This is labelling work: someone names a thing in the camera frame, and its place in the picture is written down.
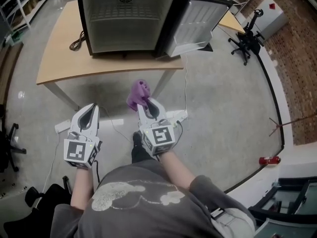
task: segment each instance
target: black shoe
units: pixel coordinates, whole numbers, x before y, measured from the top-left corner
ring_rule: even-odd
[[[142,134],[140,131],[136,131],[135,133],[133,133],[132,139],[133,139],[134,146],[138,146],[138,145],[142,146]]]

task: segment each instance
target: purple cloth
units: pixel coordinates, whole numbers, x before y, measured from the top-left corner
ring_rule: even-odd
[[[138,110],[138,106],[147,107],[146,100],[151,96],[150,87],[143,79],[135,81],[131,87],[131,92],[127,99],[127,104],[134,111]]]

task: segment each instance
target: person's leg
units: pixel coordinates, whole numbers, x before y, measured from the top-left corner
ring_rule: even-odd
[[[142,137],[140,132],[133,133],[133,149],[131,152],[132,163],[145,160],[154,160],[142,146]]]

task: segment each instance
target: person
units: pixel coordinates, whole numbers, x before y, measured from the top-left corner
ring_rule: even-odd
[[[250,212],[209,178],[195,177],[172,151],[153,159],[140,132],[133,144],[132,164],[108,173],[95,193],[92,170],[77,168],[70,205],[55,208],[52,238],[252,237]],[[213,217],[217,209],[229,212],[226,223]]]

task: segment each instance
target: fire extinguisher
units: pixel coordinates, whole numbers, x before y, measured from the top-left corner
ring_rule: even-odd
[[[266,165],[266,164],[279,164],[281,162],[281,158],[278,156],[274,157],[260,157],[259,164]]]

